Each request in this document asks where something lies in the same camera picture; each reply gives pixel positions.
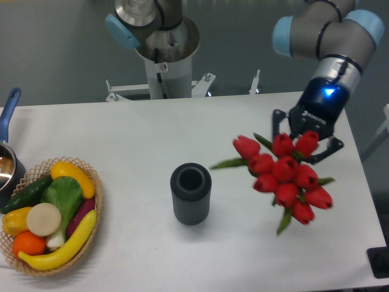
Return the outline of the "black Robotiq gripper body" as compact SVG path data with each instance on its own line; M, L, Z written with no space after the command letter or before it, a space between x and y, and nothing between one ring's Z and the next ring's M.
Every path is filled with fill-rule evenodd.
M329 138L348 99L349 92L341 84L324 77L313 78L289 111L291 135L314 131L320 140Z

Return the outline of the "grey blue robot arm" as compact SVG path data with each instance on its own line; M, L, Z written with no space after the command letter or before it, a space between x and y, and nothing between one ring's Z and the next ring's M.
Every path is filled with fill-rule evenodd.
M112 37L144 60L152 99L204 96L207 78L194 85L192 57L200 34L182 13L181 1L116 1L105 19ZM319 66L300 100L288 112L272 114L272 140L260 143L281 154L278 136L283 120L297 140L294 158L316 164L343 147L334 125L355 90L385 27L356 1L314 1L299 17L280 18L272 33L275 52L289 57L316 58Z

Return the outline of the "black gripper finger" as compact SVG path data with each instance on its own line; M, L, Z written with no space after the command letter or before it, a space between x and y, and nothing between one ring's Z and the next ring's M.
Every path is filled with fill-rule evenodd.
M272 112L272 140L280 134L280 124L288 118L287 112L275 109Z
M328 158L329 156L333 155L335 152L339 151L343 147L344 143L340 139L332 136L328 139L327 148L325 151L316 155L311 155L309 158L304 158L303 161L307 162L308 164L317 164L322 160Z

